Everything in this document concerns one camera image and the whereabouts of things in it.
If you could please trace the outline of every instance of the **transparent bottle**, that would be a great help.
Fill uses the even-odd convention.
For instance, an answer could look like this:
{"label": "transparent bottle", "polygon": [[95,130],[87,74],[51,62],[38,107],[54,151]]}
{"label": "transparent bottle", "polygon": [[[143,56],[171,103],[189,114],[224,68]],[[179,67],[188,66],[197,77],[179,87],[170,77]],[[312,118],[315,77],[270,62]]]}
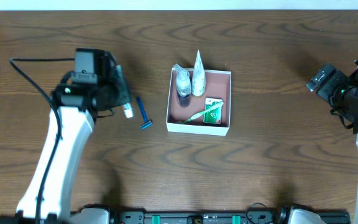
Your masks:
{"label": "transparent bottle", "polygon": [[191,82],[189,71],[178,64],[173,66],[177,71],[177,98],[181,107],[187,107],[190,104]]}

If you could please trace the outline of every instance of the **white box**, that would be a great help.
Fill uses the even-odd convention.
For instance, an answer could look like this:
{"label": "white box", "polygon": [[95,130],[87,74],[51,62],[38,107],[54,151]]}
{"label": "white box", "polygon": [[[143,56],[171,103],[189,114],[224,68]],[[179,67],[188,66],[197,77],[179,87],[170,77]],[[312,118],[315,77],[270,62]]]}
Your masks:
{"label": "white box", "polygon": [[[190,76],[193,75],[192,68],[186,68]],[[230,128],[231,109],[231,72],[205,70],[206,89],[201,97],[191,95],[190,105],[182,108],[177,102],[176,70],[171,70],[171,82],[167,107],[167,129],[171,132],[191,134],[211,134],[225,136]],[[185,121],[196,113],[204,110],[205,98],[223,99],[222,123],[219,126],[203,123],[204,116],[186,124],[178,124],[177,121]]]}

